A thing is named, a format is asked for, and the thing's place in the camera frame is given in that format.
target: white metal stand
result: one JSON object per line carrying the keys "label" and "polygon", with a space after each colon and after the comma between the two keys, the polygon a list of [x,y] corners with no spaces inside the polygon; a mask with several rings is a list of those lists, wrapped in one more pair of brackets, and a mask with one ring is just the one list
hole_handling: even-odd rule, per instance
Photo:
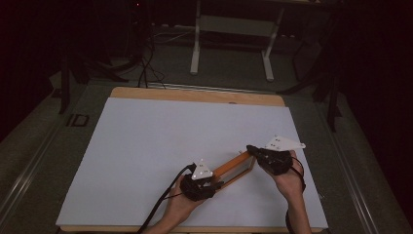
{"label": "white metal stand", "polygon": [[195,44],[192,54],[191,74],[198,74],[200,62],[200,32],[215,31],[234,34],[268,36],[270,42],[266,50],[262,51],[265,75],[268,81],[274,81],[273,69],[270,62],[270,53],[282,21],[284,8],[281,8],[276,22],[252,19],[234,19],[201,15],[201,0],[197,0],[197,14],[195,20]]}

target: table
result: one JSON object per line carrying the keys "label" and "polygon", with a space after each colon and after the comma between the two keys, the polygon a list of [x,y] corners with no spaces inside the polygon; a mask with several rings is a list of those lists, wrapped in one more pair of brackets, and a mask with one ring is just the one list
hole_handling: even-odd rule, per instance
{"label": "table", "polygon": [[242,35],[263,36],[269,38],[268,46],[261,52],[266,79],[274,81],[273,68],[271,67],[270,54],[273,50],[274,42],[282,22],[282,17],[286,7],[311,8],[322,11],[332,11],[340,4],[331,4],[331,1],[309,1],[309,0],[262,0],[280,6],[275,21],[256,19],[235,19],[218,16],[208,16],[201,13],[201,0],[197,0],[196,20],[195,20],[195,43],[192,54],[190,73],[198,74],[200,60],[200,33],[204,31],[234,33]]}
{"label": "table", "polygon": [[[279,120],[282,124],[274,129],[273,122]],[[56,225],[64,231],[136,231],[175,174],[191,160],[205,159],[213,170],[248,143],[265,145],[274,132],[299,141],[289,110],[278,96],[116,88]],[[321,231],[327,223],[319,196],[303,150],[296,153],[306,171],[310,222],[313,231]],[[285,212],[286,202],[272,180],[254,167],[172,232],[286,231]]]}

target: white surface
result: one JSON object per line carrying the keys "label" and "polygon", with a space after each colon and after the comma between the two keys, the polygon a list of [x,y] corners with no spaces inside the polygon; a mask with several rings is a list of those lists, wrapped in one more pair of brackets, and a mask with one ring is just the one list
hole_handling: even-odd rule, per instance
{"label": "white surface", "polygon": [[[110,98],[60,211],[61,225],[141,225],[176,174],[205,159],[211,170],[274,135],[300,141],[289,109]],[[327,227],[304,153],[312,227]],[[159,220],[166,201],[152,223]],[[259,167],[204,202],[183,226],[285,226],[286,202]]]}

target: table leg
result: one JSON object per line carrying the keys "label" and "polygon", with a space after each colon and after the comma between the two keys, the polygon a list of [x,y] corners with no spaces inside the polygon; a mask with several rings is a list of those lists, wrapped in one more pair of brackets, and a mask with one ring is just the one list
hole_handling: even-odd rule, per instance
{"label": "table leg", "polygon": [[279,15],[277,17],[277,21],[274,23],[274,27],[273,27],[273,30],[270,36],[270,43],[268,44],[267,50],[262,51],[261,53],[262,60],[264,62],[265,76],[267,77],[268,81],[274,81],[273,68],[271,67],[271,62],[270,62],[270,53],[271,53],[271,50],[273,50],[274,41],[277,38],[277,32],[279,31],[279,28],[280,28],[280,23],[282,21],[283,12],[284,12],[284,8],[281,8]]}
{"label": "table leg", "polygon": [[200,63],[200,17],[201,17],[201,0],[197,0],[197,17],[195,19],[195,44],[192,54],[191,74],[198,74],[198,64]]}

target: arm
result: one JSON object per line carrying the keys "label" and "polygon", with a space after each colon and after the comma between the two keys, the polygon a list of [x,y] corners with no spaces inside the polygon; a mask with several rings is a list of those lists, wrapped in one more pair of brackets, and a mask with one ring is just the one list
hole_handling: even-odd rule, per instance
{"label": "arm", "polygon": [[[297,158],[294,151],[290,151],[293,158]],[[303,168],[296,160],[293,161],[294,169],[303,174]],[[289,170],[286,174],[271,175],[278,190],[288,203],[288,216],[292,229],[297,234],[311,233],[310,222],[307,216],[306,205],[303,197],[303,184],[297,173]]]}
{"label": "arm", "polygon": [[164,212],[161,220],[155,225],[146,229],[144,234],[166,234],[171,232],[173,228],[185,221],[188,216],[194,211],[203,201],[193,202],[181,194],[182,191],[179,188],[180,181],[183,179],[181,176],[175,184],[175,187],[170,191],[167,209]]}

